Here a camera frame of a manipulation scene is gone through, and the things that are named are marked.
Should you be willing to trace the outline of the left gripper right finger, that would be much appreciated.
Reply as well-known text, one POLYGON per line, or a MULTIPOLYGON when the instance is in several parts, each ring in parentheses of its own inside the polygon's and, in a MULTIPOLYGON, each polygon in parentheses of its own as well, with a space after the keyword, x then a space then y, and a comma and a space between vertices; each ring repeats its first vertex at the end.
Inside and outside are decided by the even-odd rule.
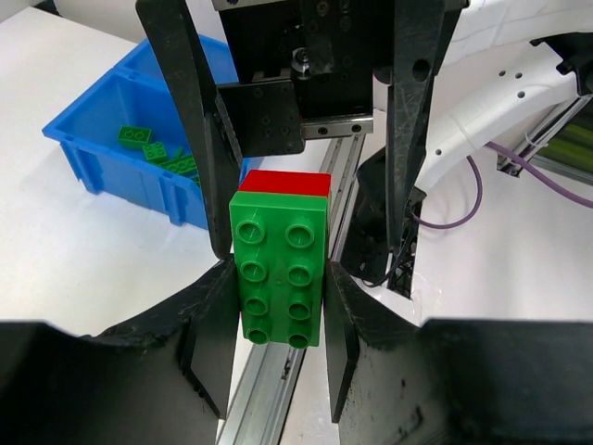
POLYGON ((588 444, 589 323, 415 325, 325 268, 332 421, 344 444, 588 444))

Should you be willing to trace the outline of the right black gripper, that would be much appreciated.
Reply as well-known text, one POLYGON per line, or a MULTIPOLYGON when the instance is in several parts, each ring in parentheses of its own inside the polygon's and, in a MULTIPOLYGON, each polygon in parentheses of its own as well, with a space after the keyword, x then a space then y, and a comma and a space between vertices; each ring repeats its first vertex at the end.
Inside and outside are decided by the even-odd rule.
MULTIPOLYGON (((386 4, 384 59, 376 73, 387 85, 386 241, 398 250, 425 158, 435 76, 463 3, 386 4)), ((212 250, 223 258, 232 244, 229 203, 239 185, 241 149, 246 156, 289 155, 308 140, 371 133, 372 59, 359 35, 366 19, 360 1, 216 1, 213 7, 239 79, 222 89, 227 108, 186 3, 135 3, 196 161, 212 250)))

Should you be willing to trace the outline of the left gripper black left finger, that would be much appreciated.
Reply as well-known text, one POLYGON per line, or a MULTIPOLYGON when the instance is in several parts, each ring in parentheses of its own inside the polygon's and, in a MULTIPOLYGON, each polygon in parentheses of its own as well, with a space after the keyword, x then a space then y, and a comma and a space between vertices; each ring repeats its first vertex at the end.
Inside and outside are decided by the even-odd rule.
POLYGON ((232 258, 98 336, 1 325, 5 444, 212 444, 239 321, 232 258))

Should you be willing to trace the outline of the small green lego tile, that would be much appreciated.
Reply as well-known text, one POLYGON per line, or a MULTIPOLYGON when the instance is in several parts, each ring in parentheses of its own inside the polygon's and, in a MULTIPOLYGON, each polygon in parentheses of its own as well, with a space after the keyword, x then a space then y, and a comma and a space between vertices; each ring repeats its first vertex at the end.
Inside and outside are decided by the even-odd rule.
POLYGON ((173 159, 178 159, 178 158, 179 158, 179 157, 182 155, 182 153, 183 153, 183 147, 182 147, 182 146, 180 146, 180 147, 178 147, 178 148, 176 149, 176 151, 174 152, 174 154, 173 154, 173 157, 172 157, 172 158, 173 158, 173 159))

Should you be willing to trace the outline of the green red layered lego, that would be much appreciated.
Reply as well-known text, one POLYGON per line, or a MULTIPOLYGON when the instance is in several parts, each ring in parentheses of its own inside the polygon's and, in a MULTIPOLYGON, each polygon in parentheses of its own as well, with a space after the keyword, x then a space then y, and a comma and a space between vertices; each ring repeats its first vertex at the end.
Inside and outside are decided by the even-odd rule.
POLYGON ((230 202, 243 335, 254 344, 320 342, 331 182, 252 170, 230 202))

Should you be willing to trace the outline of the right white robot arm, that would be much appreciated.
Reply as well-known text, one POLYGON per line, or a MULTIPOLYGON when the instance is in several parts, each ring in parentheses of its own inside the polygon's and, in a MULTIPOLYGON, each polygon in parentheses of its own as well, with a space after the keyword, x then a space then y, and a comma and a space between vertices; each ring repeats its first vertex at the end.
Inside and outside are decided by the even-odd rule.
POLYGON ((139 1, 196 159, 216 256, 231 248, 229 203, 246 158, 299 153, 308 139, 367 133, 387 88, 387 245, 404 207, 464 156, 539 111, 592 93, 588 1, 217 1, 239 81, 217 86, 187 4, 139 1), (543 45, 431 120, 442 67, 497 47, 543 45))

